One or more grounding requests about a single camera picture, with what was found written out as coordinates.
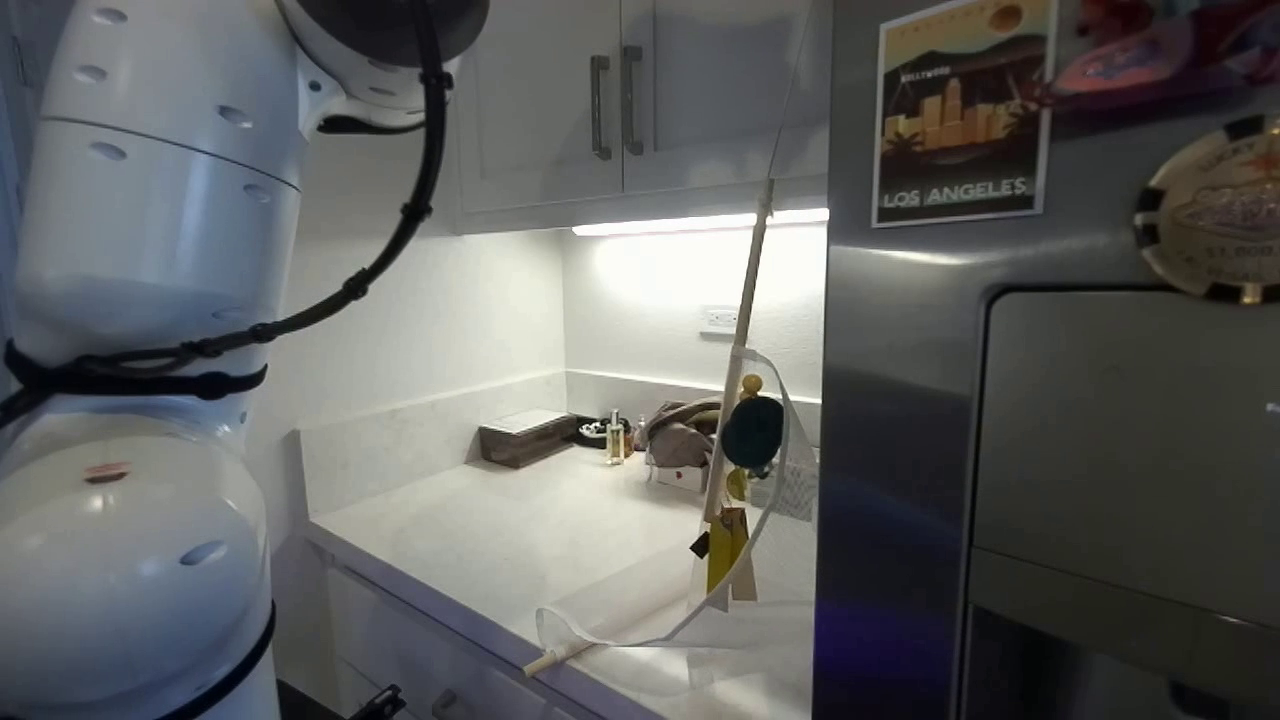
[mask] black cable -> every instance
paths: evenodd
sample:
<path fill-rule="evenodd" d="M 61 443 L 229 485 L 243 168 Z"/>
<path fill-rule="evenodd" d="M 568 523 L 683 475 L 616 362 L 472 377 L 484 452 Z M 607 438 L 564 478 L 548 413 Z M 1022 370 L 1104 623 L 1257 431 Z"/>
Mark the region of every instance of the black cable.
<path fill-rule="evenodd" d="M 97 383 L 145 383 L 145 379 L 165 379 L 194 359 L 217 359 L 251 343 L 270 343 L 279 336 L 302 332 L 310 325 L 333 320 L 335 310 L 343 310 L 349 305 L 365 300 L 368 286 L 399 261 L 399 251 L 408 249 L 408 239 L 417 237 L 417 227 L 433 215 L 433 195 L 441 183 L 441 168 L 442 168 L 442 136 L 449 136 L 449 72 L 442 72 L 442 56 L 441 56 L 441 30 L 437 30 L 437 15 L 426 6 L 426 0 L 417 4 L 417 44 L 418 44 L 418 85 L 425 85 L 425 153 L 418 153 L 418 168 L 417 168 L 417 183 L 399 206 L 399 222 L 386 237 L 386 244 L 379 249 L 379 255 L 351 272 L 333 294 L 284 314 L 284 320 L 269 320 L 269 325 L 251 325 L 239 332 L 224 332 L 224 336 L 198 336 L 198 339 L 182 339 L 171 347 L 135 347 L 135 352 L 111 352 L 111 354 L 75 354 L 64 367 L 51 367 L 48 377 L 93 377 Z M 11 421 L 27 414 L 32 406 L 39 406 L 48 396 L 54 396 L 61 388 L 18 388 L 9 398 L 0 398 L 0 428 L 9 428 Z"/>

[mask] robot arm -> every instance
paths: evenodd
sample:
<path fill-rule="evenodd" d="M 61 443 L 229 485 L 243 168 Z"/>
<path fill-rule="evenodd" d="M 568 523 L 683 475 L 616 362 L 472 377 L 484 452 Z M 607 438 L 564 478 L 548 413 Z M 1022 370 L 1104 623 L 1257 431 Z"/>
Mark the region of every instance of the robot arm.
<path fill-rule="evenodd" d="M 229 435 L 265 343 L 358 294 L 426 212 L 442 74 L 418 56 L 462 53 L 484 6 L 75 4 L 9 300 L 27 388 L 5 405 L 18 422 L 0 460 L 0 717 L 275 717 L 265 509 Z M 327 114 L 425 124 L 425 174 L 370 267 L 258 325 Z"/>

